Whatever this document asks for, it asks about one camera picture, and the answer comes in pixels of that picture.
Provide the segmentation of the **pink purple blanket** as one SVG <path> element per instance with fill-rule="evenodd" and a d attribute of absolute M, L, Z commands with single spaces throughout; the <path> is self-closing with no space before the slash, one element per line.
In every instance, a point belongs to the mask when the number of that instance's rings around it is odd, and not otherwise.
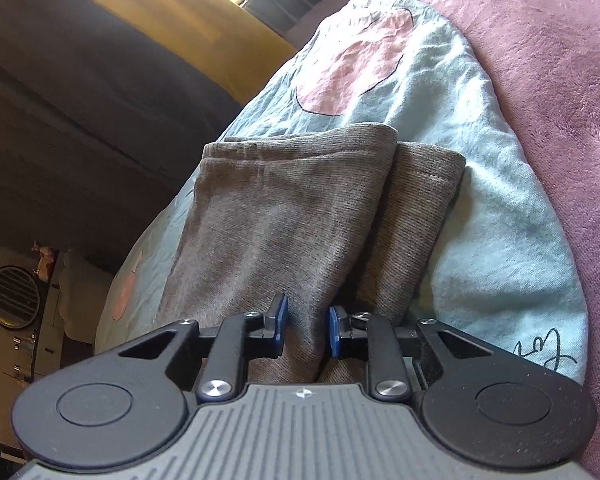
<path fill-rule="evenodd" d="M 600 477 L 600 0 L 422 0 L 467 37 L 552 202 L 590 314 L 598 408 L 585 466 Z"/>

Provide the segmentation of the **round black mirror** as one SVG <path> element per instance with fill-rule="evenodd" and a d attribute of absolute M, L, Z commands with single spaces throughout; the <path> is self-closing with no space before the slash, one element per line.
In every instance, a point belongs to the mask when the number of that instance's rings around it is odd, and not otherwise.
<path fill-rule="evenodd" d="M 0 325 L 23 330 L 38 317 L 42 296 L 34 275 L 21 266 L 0 267 Z"/>

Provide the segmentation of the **grey curtain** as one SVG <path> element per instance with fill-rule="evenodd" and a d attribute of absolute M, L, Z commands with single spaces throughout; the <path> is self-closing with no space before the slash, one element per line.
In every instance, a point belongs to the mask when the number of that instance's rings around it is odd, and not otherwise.
<path fill-rule="evenodd" d="M 91 0 L 0 0 L 0 244 L 117 269 L 238 112 Z"/>

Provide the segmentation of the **pink plush toy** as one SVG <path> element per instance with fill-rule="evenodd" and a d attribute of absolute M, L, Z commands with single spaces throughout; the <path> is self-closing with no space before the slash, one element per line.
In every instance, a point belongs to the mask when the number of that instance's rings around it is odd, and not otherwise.
<path fill-rule="evenodd" d="M 53 275 L 58 251 L 53 247 L 40 244 L 38 240 L 33 243 L 31 250 L 38 254 L 36 276 L 40 281 L 48 283 Z"/>

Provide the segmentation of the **grey sweatpants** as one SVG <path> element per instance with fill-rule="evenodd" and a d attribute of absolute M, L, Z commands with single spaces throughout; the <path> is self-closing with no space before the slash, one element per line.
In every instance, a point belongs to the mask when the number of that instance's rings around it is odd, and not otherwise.
<path fill-rule="evenodd" d="M 402 320 L 462 180 L 461 154 L 381 124 L 204 148 L 158 324 L 217 326 L 289 300 L 284 352 L 253 382 L 359 382 L 331 360 L 327 311 Z"/>

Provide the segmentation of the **yellow curtain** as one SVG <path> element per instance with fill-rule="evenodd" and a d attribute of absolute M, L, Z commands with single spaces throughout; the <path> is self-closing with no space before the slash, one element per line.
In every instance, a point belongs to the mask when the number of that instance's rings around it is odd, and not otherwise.
<path fill-rule="evenodd" d="M 250 101 L 296 49 L 230 0 L 91 0 Z"/>

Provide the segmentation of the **grey dressing desk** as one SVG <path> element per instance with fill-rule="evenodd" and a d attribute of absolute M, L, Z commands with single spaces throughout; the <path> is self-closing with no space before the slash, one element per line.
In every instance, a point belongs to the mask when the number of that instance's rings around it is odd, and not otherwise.
<path fill-rule="evenodd" d="M 24 330 L 7 332 L 6 358 L 1 365 L 4 375 L 34 382 L 94 354 L 92 344 L 71 339 L 65 333 L 59 298 L 59 285 L 50 284 L 36 320 Z"/>

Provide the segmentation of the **light blue patterned bedsheet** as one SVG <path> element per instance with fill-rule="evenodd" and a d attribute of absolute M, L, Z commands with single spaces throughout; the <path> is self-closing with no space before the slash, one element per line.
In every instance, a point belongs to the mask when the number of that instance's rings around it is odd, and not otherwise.
<path fill-rule="evenodd" d="M 465 37 L 419 0 L 351 0 L 242 110 L 136 242 L 95 348 L 266 309 L 254 382 L 358 382 L 339 304 L 430 315 L 582 382 L 588 309 L 564 231 Z"/>

